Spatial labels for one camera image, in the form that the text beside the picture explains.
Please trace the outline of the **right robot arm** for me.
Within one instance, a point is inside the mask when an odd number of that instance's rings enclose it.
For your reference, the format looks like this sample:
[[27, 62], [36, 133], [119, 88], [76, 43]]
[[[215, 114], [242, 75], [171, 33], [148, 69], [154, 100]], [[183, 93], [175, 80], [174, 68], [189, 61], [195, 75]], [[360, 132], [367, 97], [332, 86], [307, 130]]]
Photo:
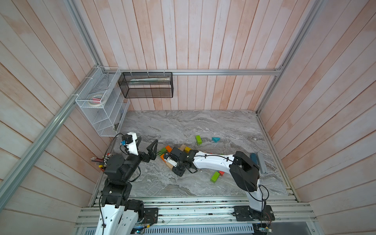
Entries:
[[196, 173], [199, 169], [230, 174], [236, 185], [246, 192], [250, 209], [263, 211], [268, 196], [264, 196], [261, 189], [259, 167], [243, 152], [218, 155], [191, 149], [186, 153], [175, 147], [165, 153], [163, 159], [172, 165], [172, 171], [179, 177], [183, 176], [185, 171]]

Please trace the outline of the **tape roll on shelf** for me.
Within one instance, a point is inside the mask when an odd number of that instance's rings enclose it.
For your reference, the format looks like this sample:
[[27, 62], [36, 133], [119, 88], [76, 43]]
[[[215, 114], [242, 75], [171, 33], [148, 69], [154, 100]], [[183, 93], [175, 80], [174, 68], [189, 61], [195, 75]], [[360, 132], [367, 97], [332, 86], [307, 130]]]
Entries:
[[91, 107], [100, 107], [107, 102], [103, 94], [95, 94], [88, 99], [88, 105]]

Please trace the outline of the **green block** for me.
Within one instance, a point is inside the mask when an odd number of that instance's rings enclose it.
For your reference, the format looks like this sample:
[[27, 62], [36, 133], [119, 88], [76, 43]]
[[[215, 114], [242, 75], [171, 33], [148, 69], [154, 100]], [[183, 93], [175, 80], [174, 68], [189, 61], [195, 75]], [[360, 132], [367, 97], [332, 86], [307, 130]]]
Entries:
[[163, 148], [159, 152], [157, 152], [157, 155], [161, 156], [161, 155], [166, 154], [166, 153], [167, 153], [167, 149]]
[[197, 135], [197, 136], [195, 136], [195, 138], [196, 138], [196, 142], [197, 142], [197, 144], [198, 144], [198, 145], [201, 145], [201, 144], [202, 144], [202, 139], [201, 139], [201, 137], [200, 137], [199, 135]]
[[219, 176], [220, 176], [220, 173], [216, 171], [211, 177], [211, 182], [215, 183], [218, 180]]

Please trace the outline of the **natural wood block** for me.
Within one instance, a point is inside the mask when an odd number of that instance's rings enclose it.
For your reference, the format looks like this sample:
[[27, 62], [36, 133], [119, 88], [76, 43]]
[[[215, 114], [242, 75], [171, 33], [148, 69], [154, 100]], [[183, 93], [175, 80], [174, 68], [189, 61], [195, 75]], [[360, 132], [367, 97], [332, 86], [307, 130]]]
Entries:
[[181, 151], [185, 151], [185, 148], [186, 148], [186, 147], [187, 147], [186, 145], [181, 145], [179, 149], [180, 149]]
[[174, 166], [173, 166], [172, 164], [170, 164], [169, 162], [165, 162], [165, 164], [166, 164], [166, 166], [169, 167], [170, 169], [173, 169], [173, 167], [174, 167]]

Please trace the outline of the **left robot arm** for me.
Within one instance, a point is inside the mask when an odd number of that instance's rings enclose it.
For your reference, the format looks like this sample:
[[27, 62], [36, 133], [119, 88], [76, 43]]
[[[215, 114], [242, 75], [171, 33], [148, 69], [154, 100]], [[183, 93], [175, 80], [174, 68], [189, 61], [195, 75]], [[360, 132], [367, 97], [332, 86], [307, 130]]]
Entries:
[[99, 199], [97, 235], [130, 235], [141, 233], [158, 221], [158, 208], [145, 209], [142, 200], [130, 199], [133, 174], [141, 162], [150, 162], [157, 157], [158, 140], [147, 147], [147, 152], [138, 150], [141, 138], [135, 133], [121, 134], [122, 154], [113, 154], [104, 162], [107, 179]]

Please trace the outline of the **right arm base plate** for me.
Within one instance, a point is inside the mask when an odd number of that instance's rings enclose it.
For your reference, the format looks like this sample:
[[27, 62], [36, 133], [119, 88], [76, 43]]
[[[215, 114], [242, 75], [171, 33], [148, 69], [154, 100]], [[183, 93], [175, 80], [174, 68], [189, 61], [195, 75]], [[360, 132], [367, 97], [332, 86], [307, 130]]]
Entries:
[[232, 215], [236, 217], [237, 221], [275, 220], [275, 215], [270, 205], [264, 206], [262, 212], [253, 210], [249, 206], [235, 206]]

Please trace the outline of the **teal stapler tool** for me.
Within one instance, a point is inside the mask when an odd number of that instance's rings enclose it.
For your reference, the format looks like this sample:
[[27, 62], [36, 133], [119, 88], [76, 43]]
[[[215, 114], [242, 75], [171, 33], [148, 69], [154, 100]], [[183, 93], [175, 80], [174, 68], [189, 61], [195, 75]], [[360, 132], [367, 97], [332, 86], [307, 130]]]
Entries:
[[254, 162], [255, 165], [259, 165], [258, 156], [256, 153], [251, 153], [250, 158]]

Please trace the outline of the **teal triangle block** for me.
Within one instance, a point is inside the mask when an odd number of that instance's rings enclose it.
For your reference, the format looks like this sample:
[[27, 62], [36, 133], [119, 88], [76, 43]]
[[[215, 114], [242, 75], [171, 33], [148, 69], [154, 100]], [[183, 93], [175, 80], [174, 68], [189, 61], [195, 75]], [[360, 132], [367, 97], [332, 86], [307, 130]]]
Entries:
[[212, 137], [212, 141], [218, 143], [220, 141], [220, 137]]

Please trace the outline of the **black mesh basket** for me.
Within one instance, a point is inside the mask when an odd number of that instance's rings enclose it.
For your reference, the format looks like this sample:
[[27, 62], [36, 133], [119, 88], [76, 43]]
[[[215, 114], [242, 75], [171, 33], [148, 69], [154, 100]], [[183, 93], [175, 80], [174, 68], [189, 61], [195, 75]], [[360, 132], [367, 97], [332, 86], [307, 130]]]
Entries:
[[118, 85], [126, 99], [173, 98], [171, 72], [122, 72]]

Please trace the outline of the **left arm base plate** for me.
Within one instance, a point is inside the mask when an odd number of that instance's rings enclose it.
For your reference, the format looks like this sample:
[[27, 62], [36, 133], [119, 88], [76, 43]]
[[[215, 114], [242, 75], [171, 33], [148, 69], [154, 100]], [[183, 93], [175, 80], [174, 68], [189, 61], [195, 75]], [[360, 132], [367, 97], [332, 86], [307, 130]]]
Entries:
[[145, 225], [153, 225], [158, 222], [158, 214], [159, 209], [157, 207], [154, 208], [144, 208], [144, 224]]

